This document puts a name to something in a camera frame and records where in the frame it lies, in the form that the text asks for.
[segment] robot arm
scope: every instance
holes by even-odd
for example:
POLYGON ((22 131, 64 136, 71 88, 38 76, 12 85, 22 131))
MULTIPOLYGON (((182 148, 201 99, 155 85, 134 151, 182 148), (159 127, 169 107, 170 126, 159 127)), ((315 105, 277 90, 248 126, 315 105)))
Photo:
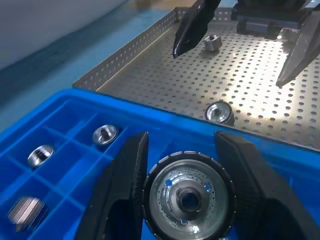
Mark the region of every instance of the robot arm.
MULTIPOLYGON (((175 35, 172 51, 174 58, 198 45, 206 34, 208 23, 213 19, 220 1, 197 0, 190 7, 175 35)), ((277 18, 283 21, 284 16, 302 16, 303 22, 299 24, 301 25, 299 37, 277 79, 278 87, 294 80, 320 54, 320 4, 312 10, 305 10, 306 14, 301 14, 300 9, 304 4, 304 0, 238 0, 236 5, 238 12, 253 13, 253 15, 258 11, 265 12, 263 17, 269 16, 273 22, 277 21, 277 18)))

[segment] metal disc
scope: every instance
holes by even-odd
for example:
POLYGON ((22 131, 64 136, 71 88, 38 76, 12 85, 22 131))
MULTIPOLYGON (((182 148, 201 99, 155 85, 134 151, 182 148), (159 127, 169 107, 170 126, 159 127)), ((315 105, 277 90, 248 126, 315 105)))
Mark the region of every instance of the metal disc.
POLYGON ((205 117, 219 124, 233 125, 235 122, 230 105, 223 101, 217 101, 211 104, 205 112, 205 117))
MULTIPOLYGON (((230 203, 233 203, 230 196, 234 195, 230 195, 230 188, 214 168, 189 157, 176 160, 157 172, 148 194, 147 210, 151 217, 147 217, 147 224, 155 224, 172 239, 203 240, 224 227, 230 203)), ((152 168, 147 181, 150 174, 155 174, 154 169, 157 166, 152 168)))

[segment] metal cylinder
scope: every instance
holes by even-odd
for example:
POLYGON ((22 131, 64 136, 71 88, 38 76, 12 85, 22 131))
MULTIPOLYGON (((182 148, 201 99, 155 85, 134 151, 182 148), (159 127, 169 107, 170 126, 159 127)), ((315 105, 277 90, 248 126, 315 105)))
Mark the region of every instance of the metal cylinder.
POLYGON ((222 46, 220 35, 211 34, 204 39, 205 49, 209 52, 217 51, 222 46))
POLYGON ((9 220, 15 224, 17 232, 34 231, 44 220, 48 207, 38 198, 20 198, 8 213, 9 220))
POLYGON ((38 168, 45 163, 53 154, 55 148, 51 145, 41 145, 33 150, 28 156, 28 163, 32 168, 38 168))
POLYGON ((97 128, 92 136, 93 142, 99 147, 104 147, 112 143, 118 136, 118 129, 113 125, 103 125, 97 128))

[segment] blue compartment tray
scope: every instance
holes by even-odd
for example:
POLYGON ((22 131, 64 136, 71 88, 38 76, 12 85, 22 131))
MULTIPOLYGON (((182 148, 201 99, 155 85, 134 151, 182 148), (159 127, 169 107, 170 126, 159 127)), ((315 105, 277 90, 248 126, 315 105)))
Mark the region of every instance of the blue compartment tray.
MULTIPOLYGON (((197 151, 219 161, 216 131, 256 144, 261 155, 287 178, 305 208, 320 225, 320 154, 299 146, 229 127, 138 105, 109 96, 68 89, 50 97, 0 135, 0 239, 71 240, 86 209, 96 177, 114 159, 128 136, 149 132, 148 170, 179 151, 197 151), (112 124, 119 135, 104 151, 92 141, 94 130, 112 124), (28 155, 38 146, 56 152, 32 169, 28 155), (23 197, 39 198, 48 215, 34 232, 16 232, 8 212, 23 197)), ((155 239, 144 225, 142 240, 155 239)), ((229 240, 236 240, 231 231, 229 240)))

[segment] perforated metal sheet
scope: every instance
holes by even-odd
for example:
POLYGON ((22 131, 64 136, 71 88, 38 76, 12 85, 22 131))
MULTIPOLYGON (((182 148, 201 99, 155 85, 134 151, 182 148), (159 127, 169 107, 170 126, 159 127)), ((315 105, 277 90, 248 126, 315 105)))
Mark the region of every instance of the perforated metal sheet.
MULTIPOLYGON (((91 69, 87 74, 74 82, 72 86, 75 88, 97 91, 104 83, 126 67, 128 63, 134 60, 136 56, 144 51, 157 38, 181 20, 186 11, 187 8, 185 7, 175 8, 154 25, 139 34, 135 39, 131 40, 117 52, 91 69)), ((230 22, 231 8, 218 8, 213 21, 219 23, 230 22)))
POLYGON ((197 119, 204 119, 211 103, 223 100, 231 104, 235 128, 320 149, 318 58, 279 88, 275 83, 289 51, 283 40, 237 34, 236 23, 211 23, 208 32, 223 41, 218 53, 206 52, 200 43, 173 59, 177 27, 98 92, 197 119))

